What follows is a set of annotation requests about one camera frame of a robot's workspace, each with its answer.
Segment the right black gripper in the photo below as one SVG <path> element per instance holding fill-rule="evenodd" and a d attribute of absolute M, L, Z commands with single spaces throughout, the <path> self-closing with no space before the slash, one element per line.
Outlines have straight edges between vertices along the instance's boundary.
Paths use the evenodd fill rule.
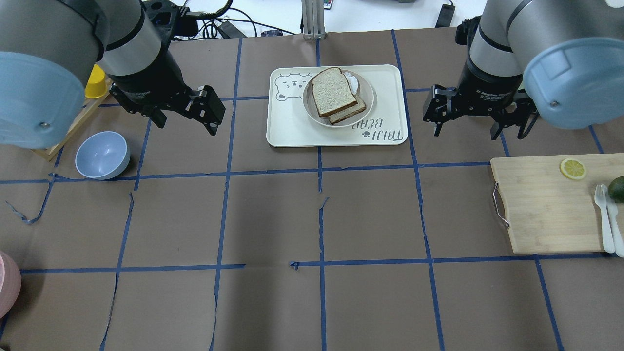
<path fill-rule="evenodd" d="M 486 73 L 466 59 L 458 85 L 432 85 L 423 106 L 423 121 L 434 126 L 439 137 L 443 124 L 461 116 L 487 116 L 493 119 L 490 137 L 496 140 L 505 128 L 520 127 L 517 138 L 525 138 L 539 118 L 539 111 L 527 93 L 517 93 L 521 74 L 499 77 Z M 515 110 L 506 107 L 515 103 Z"/>

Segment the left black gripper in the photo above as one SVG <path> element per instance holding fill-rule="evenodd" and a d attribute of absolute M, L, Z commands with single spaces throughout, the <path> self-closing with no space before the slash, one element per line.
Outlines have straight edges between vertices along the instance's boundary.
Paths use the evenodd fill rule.
<path fill-rule="evenodd" d="M 167 116 L 163 110 L 200 122 L 215 136 L 226 108 L 212 86 L 190 89 L 181 69 L 168 49 L 161 49 L 154 62 L 142 71 L 127 76 L 111 76 L 110 93 L 128 113 L 139 113 L 163 129 Z"/>

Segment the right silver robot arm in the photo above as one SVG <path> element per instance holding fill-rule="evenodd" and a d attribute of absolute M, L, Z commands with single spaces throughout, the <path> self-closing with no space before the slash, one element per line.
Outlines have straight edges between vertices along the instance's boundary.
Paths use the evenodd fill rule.
<path fill-rule="evenodd" d="M 464 116 L 491 117 L 490 137 L 538 118 L 583 129 L 623 116 L 623 9 L 604 0 L 488 0 L 464 20 L 455 42 L 467 49 L 456 87 L 435 84 L 423 121 L 439 136 Z"/>

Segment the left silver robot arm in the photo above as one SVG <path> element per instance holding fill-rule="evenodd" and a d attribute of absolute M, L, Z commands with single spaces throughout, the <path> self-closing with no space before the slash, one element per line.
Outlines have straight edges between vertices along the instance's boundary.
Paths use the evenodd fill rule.
<path fill-rule="evenodd" d="M 0 4 L 0 141 L 45 149 L 67 135 L 94 65 L 123 109 L 165 126 L 164 111 L 209 134 L 225 107 L 210 86 L 187 86 L 169 52 L 187 36 L 187 7 L 169 0 L 3 0 Z"/>

